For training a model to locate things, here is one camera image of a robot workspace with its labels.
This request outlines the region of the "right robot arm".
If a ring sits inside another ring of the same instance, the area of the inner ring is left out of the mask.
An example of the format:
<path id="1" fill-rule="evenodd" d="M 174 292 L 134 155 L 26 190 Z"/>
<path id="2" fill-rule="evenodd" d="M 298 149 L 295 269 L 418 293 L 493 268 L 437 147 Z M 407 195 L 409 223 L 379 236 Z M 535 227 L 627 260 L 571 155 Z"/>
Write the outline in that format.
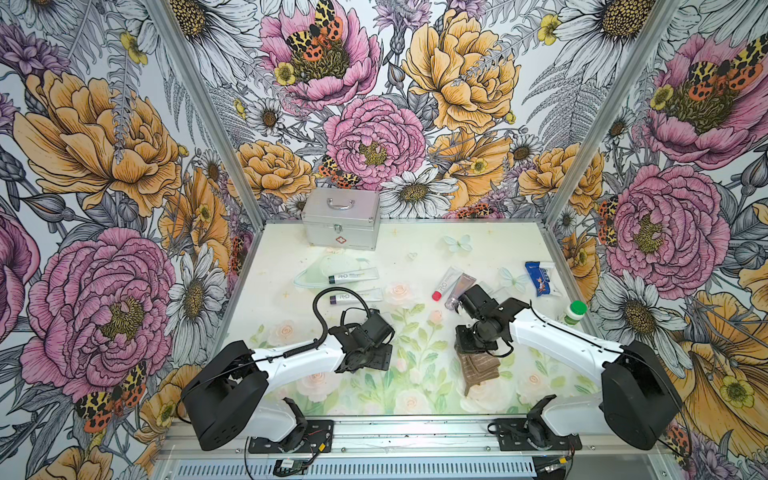
<path id="1" fill-rule="evenodd" d="M 534 450 L 573 448 L 582 435 L 613 434 L 649 451 L 681 411 L 682 400 L 656 354 L 640 341 L 589 335 L 547 318 L 531 303 L 514 297 L 498 302 L 479 285 L 458 297 L 455 310 L 472 321 L 455 329 L 458 353 L 492 355 L 500 345 L 526 346 L 597 386 L 597 393 L 584 397 L 548 394 L 532 407 L 515 435 Z"/>

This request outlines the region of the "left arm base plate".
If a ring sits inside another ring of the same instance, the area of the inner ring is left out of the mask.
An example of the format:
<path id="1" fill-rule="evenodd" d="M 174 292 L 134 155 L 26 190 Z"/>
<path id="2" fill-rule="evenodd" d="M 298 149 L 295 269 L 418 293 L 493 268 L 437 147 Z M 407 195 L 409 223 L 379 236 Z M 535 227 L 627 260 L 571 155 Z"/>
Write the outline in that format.
<path id="1" fill-rule="evenodd" d="M 300 423 L 283 440 L 275 442 L 262 437 L 251 438 L 249 454 L 327 453 L 332 449 L 333 420 L 310 419 Z"/>

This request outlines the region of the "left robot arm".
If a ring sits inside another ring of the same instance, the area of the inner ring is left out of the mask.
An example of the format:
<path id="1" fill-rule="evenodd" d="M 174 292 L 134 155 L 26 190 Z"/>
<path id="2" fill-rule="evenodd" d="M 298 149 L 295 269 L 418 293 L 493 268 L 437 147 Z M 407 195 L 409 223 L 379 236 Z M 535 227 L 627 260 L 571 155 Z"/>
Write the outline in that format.
<path id="1" fill-rule="evenodd" d="M 362 323 L 325 327 L 313 342 L 261 350 L 242 340 L 226 345 L 182 390 L 200 448 L 213 451 L 244 435 L 282 452 L 299 449 L 310 436 L 309 421 L 292 399 L 268 395 L 312 375 L 385 371 L 394 334 L 372 309 Z"/>

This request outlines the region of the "pink cap toothpaste tube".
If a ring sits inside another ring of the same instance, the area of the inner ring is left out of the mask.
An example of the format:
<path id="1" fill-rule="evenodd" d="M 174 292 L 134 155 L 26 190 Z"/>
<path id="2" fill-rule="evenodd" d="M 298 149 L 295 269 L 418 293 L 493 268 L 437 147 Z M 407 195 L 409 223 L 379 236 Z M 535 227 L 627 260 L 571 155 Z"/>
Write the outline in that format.
<path id="1" fill-rule="evenodd" d="M 431 295 L 432 300 L 433 301 L 441 300 L 443 296 L 453 288 L 453 285 L 461 275 L 462 275 L 461 270 L 455 267 L 449 267 L 440 278 L 437 286 L 434 288 L 433 293 Z"/>

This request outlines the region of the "metallic pink toothpaste tube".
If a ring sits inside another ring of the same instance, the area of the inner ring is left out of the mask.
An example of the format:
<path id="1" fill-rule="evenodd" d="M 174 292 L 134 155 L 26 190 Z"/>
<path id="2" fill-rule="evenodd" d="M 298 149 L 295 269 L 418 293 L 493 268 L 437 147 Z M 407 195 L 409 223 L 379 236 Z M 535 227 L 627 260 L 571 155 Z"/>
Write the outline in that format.
<path id="1" fill-rule="evenodd" d="M 459 304 L 459 298 L 461 297 L 461 295 L 464 294 L 475 283 L 476 283 L 475 277 L 468 275 L 466 273 L 462 273 L 457 278 L 451 291 L 449 292 L 449 295 L 447 296 L 447 299 L 445 300 L 445 303 L 444 303 L 445 308 L 450 311 L 456 311 Z"/>

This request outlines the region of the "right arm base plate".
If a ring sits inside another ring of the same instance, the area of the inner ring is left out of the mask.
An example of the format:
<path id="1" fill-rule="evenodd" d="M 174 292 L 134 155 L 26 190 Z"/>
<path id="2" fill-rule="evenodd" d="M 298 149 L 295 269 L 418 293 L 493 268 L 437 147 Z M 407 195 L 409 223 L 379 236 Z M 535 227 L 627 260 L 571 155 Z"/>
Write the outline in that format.
<path id="1" fill-rule="evenodd" d="M 578 451 L 582 442 L 578 435 L 558 436 L 541 422 L 523 417 L 492 420 L 487 431 L 496 438 L 501 451 Z"/>

